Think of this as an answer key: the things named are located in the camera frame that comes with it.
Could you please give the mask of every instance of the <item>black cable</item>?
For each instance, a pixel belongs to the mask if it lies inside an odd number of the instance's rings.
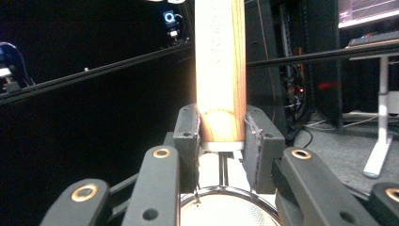
[[[307,148],[313,141],[313,134],[311,133],[311,131],[307,130],[306,128],[303,128],[303,131],[306,131],[311,136],[311,139],[309,140],[309,142],[305,146],[303,146],[303,148]]]

